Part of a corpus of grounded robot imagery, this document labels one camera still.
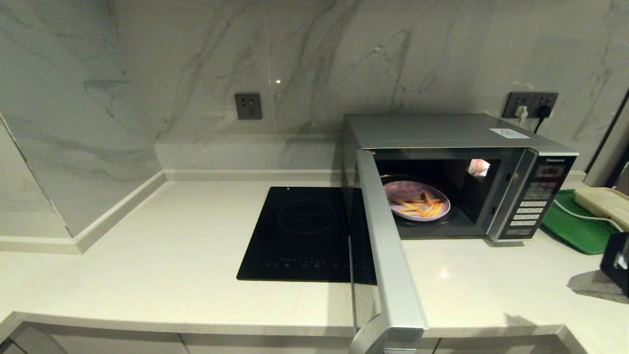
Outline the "black glass microwave door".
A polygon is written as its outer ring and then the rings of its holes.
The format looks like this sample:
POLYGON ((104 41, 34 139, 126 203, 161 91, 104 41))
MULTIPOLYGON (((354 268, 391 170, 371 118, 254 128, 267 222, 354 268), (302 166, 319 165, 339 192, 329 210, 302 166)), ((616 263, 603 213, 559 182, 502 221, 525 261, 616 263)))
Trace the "black glass microwave door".
POLYGON ((349 354, 415 354, 429 327, 374 153, 343 171, 354 337, 349 354))

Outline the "purple plate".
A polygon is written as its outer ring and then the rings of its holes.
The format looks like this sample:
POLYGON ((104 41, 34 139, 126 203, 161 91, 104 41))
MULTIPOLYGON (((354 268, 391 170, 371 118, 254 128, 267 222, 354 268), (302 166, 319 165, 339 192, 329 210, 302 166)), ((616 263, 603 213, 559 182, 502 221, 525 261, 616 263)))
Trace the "purple plate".
MULTIPOLYGON (((420 223, 436 221, 438 219, 442 219, 443 217, 447 216, 452 207, 452 204, 450 203, 450 200, 445 195, 445 193, 434 188, 433 186, 429 186, 428 184, 419 183, 416 181, 398 180, 398 181, 393 181, 391 183, 387 183, 383 187, 384 187, 384 191, 385 191, 385 194, 386 194, 386 197, 387 197, 387 200, 388 200, 388 203, 389 203, 389 206, 393 215, 398 216, 402 219, 410 220, 413 222, 420 222, 420 223), (422 217, 421 214, 409 215, 409 214, 404 214, 404 213, 400 213, 396 211, 397 209, 407 208, 407 207, 403 207, 396 204, 394 202, 395 199, 403 199, 406 201, 410 201, 410 199, 423 200, 423 197, 422 197, 423 191, 429 191, 436 199, 439 200, 438 203, 443 203, 442 213, 438 215, 438 217, 424 218, 422 217)), ((419 203, 417 204, 419 205, 418 207, 413 207, 410 209, 418 209, 422 212, 423 210, 431 206, 431 204, 419 204, 419 203)))

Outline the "silver microwave oven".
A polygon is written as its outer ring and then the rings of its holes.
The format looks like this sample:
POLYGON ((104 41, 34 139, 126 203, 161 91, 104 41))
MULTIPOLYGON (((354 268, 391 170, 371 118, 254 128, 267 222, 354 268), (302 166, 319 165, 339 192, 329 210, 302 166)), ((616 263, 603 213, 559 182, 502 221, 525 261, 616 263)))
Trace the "silver microwave oven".
POLYGON ((459 214, 452 222, 396 224, 402 239, 532 239, 578 157, 572 148, 485 114, 349 114, 341 144, 343 186, 344 167, 363 149, 374 153, 379 175, 427 177, 458 195, 459 214), (490 128, 530 139, 506 139, 490 128))

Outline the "green plastic tray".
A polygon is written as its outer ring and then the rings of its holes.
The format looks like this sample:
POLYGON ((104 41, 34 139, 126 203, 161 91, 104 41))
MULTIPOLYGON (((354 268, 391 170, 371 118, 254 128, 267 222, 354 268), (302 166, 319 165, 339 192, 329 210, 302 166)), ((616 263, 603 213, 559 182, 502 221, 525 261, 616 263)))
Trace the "green plastic tray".
POLYGON ((611 235, 619 232, 611 223, 593 220, 594 215, 575 201, 574 190, 560 190, 550 205, 541 228, 585 255, 604 253, 611 235))

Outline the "cream power strip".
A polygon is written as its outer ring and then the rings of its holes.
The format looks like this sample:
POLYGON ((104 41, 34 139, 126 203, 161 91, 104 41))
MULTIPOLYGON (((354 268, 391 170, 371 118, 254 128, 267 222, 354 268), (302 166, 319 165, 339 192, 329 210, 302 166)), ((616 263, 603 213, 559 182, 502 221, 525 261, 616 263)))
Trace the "cream power strip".
POLYGON ((578 188, 575 201, 591 214, 615 222, 629 233, 629 196, 610 188, 578 188))

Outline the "grey cabinet front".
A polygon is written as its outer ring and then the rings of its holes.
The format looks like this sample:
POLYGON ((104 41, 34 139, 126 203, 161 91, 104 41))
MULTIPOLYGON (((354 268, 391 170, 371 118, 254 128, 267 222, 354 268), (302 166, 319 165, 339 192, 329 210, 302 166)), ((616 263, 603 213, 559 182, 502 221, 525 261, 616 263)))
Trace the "grey cabinet front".
POLYGON ((348 354, 352 338, 333 336, 180 334, 189 354, 348 354))
POLYGON ((571 354, 559 338, 552 335, 442 338, 432 354, 571 354))
POLYGON ((25 323, 9 335, 27 354, 190 354, 179 334, 25 323))

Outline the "black induction cooktop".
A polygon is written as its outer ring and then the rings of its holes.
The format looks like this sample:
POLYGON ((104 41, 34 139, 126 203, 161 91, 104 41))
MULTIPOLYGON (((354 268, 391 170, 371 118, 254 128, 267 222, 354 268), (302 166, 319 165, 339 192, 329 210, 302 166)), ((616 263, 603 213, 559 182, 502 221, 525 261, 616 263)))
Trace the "black induction cooktop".
POLYGON ((347 284, 348 236, 341 188, 272 186, 236 278, 347 284))

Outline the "grey double wall socket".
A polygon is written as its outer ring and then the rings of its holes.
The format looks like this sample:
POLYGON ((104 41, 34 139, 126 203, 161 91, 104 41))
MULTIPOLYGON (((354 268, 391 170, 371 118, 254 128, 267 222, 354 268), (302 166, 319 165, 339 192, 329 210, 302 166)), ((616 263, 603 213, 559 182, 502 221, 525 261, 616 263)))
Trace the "grey double wall socket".
POLYGON ((550 105, 554 108, 558 98, 557 92, 510 92, 501 117, 516 118, 516 108, 525 105, 528 107, 528 118, 537 118, 535 110, 539 106, 550 105))

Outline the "grey single wall socket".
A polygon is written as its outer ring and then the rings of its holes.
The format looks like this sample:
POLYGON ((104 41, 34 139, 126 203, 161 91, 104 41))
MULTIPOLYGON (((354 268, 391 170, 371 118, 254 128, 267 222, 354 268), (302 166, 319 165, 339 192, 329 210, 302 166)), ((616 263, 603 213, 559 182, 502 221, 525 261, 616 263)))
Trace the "grey single wall socket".
POLYGON ((234 94, 237 119, 259 120, 262 119, 261 100, 258 93, 234 94))

